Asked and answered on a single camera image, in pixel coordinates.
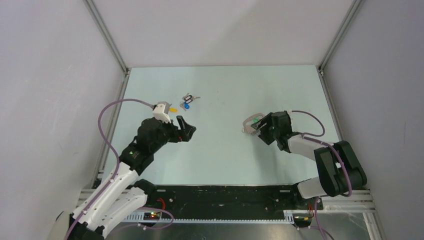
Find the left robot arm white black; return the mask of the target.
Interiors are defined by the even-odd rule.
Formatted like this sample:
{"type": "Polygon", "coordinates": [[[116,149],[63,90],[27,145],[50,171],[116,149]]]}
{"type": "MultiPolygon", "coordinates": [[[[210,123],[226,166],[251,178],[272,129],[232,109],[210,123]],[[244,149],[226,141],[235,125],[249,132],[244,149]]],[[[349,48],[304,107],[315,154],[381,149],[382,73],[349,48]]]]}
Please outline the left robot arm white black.
{"type": "Polygon", "coordinates": [[[114,170],[69,215],[66,240],[104,240],[130,213],[153,208],[158,202],[155,185],[139,176],[167,143],[189,142],[197,130],[180,115],[178,125],[155,117],[142,121],[133,141],[122,151],[114,170]]]}

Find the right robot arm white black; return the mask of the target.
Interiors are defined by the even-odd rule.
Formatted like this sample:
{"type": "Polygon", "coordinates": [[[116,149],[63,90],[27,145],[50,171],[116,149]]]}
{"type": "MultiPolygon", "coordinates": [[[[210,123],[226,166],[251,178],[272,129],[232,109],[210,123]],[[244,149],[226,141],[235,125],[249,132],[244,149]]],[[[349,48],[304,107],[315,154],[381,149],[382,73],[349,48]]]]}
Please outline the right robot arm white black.
{"type": "Polygon", "coordinates": [[[368,178],[348,141],[322,141],[325,133],[298,132],[292,128],[290,111],[270,112],[251,127],[267,145],[276,143],[279,150],[304,156],[315,162],[318,176],[294,184],[291,204],[305,208],[311,198],[349,197],[364,187],[368,178]]]}

